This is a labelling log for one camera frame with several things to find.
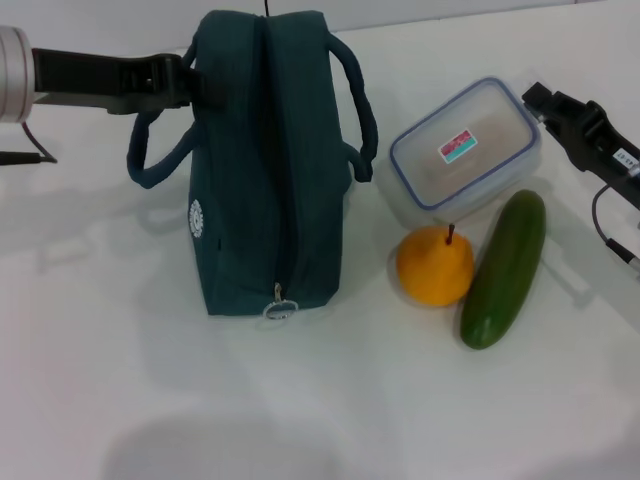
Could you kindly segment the green cucumber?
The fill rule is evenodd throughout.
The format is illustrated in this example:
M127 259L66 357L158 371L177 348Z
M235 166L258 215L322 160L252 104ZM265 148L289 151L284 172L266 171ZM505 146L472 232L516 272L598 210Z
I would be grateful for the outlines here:
M474 350L500 341L528 297L546 238L546 207L531 190L516 192L503 206L464 301L462 342Z

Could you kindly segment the clear plastic food container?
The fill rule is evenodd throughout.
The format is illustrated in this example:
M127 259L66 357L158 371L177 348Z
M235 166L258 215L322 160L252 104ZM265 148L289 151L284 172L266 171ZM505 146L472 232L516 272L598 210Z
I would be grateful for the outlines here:
M510 86L481 78L391 143L389 206L408 229L455 223L531 175L540 144L533 116Z

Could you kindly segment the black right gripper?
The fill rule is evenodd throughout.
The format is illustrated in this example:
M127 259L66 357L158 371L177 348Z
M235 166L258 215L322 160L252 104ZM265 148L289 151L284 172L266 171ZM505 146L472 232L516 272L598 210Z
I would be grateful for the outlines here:
M612 126L599 104L554 94L540 82L530 86L521 99L574 167L593 173L640 210L640 148Z

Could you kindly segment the orange yellow pear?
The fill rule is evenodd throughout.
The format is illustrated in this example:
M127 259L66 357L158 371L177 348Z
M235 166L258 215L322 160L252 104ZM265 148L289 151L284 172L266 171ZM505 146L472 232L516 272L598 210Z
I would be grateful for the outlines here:
M408 234L396 250L396 274L409 298L429 307L461 300L474 277L470 242L454 224L428 226Z

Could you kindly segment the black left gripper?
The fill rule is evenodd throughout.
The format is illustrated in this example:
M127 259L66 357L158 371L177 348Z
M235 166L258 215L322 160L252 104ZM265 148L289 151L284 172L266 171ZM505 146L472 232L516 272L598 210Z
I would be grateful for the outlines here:
M193 104L222 106L223 91L176 54L120 58L48 49L32 51L37 104L90 107L112 115Z

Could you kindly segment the dark teal insulated lunch bag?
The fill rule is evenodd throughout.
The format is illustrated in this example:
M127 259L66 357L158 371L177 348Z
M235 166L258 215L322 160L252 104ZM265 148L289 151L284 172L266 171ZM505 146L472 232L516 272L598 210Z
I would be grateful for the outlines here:
M325 305L340 284L344 197L369 182L375 117L353 52L318 11L213 11L181 63L215 104L145 163L155 113L138 115L127 167L150 189L191 163L188 224L211 315L281 317Z

